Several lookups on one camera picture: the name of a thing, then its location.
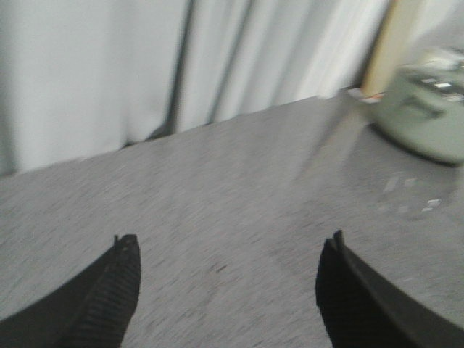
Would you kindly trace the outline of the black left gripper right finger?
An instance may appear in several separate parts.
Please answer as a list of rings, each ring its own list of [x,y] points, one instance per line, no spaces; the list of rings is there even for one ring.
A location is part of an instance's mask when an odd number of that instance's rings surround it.
[[[385,279],[345,243],[326,239],[315,279],[334,347],[462,347],[463,329]]]

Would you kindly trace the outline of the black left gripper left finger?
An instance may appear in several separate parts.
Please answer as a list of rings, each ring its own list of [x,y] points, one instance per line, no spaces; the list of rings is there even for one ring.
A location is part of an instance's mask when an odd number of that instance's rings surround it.
[[[136,311],[141,251],[134,234],[52,293],[1,321],[2,347],[120,347]]]

